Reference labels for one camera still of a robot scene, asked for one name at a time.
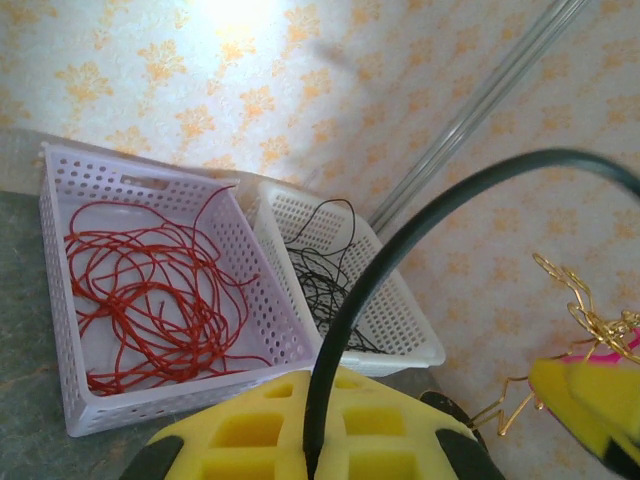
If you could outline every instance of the table surface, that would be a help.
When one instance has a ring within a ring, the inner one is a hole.
[[[64,427],[37,197],[0,193],[0,479],[117,479],[146,441],[182,416],[88,437]],[[417,396],[427,370],[381,380]]]

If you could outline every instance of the red cord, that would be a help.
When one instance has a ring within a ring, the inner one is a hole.
[[[152,388],[246,371],[230,368],[231,360],[234,365],[249,359],[271,365],[257,355],[229,354],[249,317],[244,287],[258,277],[238,282],[221,270],[221,250],[196,227],[206,206],[227,188],[207,199],[191,226],[172,222],[145,205],[112,201],[83,205],[71,217],[64,240],[73,295],[93,307],[76,310],[80,336],[94,322],[109,322],[120,342],[113,371],[87,372],[92,392],[114,395],[141,388],[145,381],[144,387]],[[127,231],[76,231],[78,215],[97,205],[146,210],[161,224]],[[86,267],[79,272],[81,262]],[[170,304],[180,312],[179,318],[164,314]],[[123,368],[127,351],[137,352],[144,361]]]

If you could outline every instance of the yellow foam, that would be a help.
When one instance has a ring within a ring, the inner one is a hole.
[[[166,480],[306,480],[302,425],[310,373],[292,372],[158,432],[184,439]],[[435,436],[449,415],[340,368],[316,480],[456,480]]]
[[[613,441],[640,463],[640,449],[632,441],[637,437],[637,404],[632,408],[637,392],[631,402],[616,400],[619,411],[604,403],[615,399],[611,392],[634,393],[638,385],[636,377],[637,374],[619,368],[549,359],[536,360],[529,373],[536,396],[589,451],[605,459]]]

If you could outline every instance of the white plastic basket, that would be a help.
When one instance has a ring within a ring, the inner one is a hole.
[[[307,334],[319,348],[322,336],[307,306],[285,242],[295,238],[322,199],[271,182],[259,187],[260,207],[254,232]],[[292,248],[311,247],[320,253],[344,248],[353,230],[350,211],[329,203],[319,209]],[[355,246],[344,256],[343,269],[353,283],[382,244],[371,227],[356,216]],[[397,271],[379,289],[358,322],[360,331],[387,354],[346,351],[342,365],[367,376],[384,376],[409,367],[444,362],[442,344]]]
[[[88,153],[45,145],[46,176],[40,196],[42,233],[49,294],[60,370],[65,421],[76,437],[219,403],[288,371],[310,368],[317,353],[284,295],[269,262],[260,250],[242,211],[230,191],[209,203],[198,227],[223,246],[222,268],[243,281],[249,320],[230,353],[260,355],[273,366],[243,363],[251,370],[209,379],[148,388],[101,397],[89,391],[85,372],[108,357],[118,342],[111,334],[100,343],[86,345],[79,335],[76,304],[71,290],[64,236],[69,220],[81,205],[95,200],[116,200],[154,207],[169,219],[190,225],[198,210],[221,185],[209,178]],[[140,209],[93,207],[76,225],[83,228],[135,228],[147,220]]]

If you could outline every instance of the wall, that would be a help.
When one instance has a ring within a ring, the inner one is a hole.
[[[528,150],[578,146],[640,169],[639,18],[634,0],[587,6],[393,228],[446,187]],[[507,376],[526,375],[534,358],[588,336],[567,312],[572,293],[533,252],[576,270],[606,318],[639,309],[638,240],[636,202],[565,169],[508,181],[448,217],[402,267],[447,348],[447,362],[433,371],[443,391],[477,413],[499,397]],[[509,413],[527,388],[510,391]],[[507,478],[614,478],[532,406],[506,437],[496,428],[481,431]]]
[[[257,172],[367,215],[546,5],[6,0],[0,128]],[[4,157],[2,188],[35,192],[40,162]]]

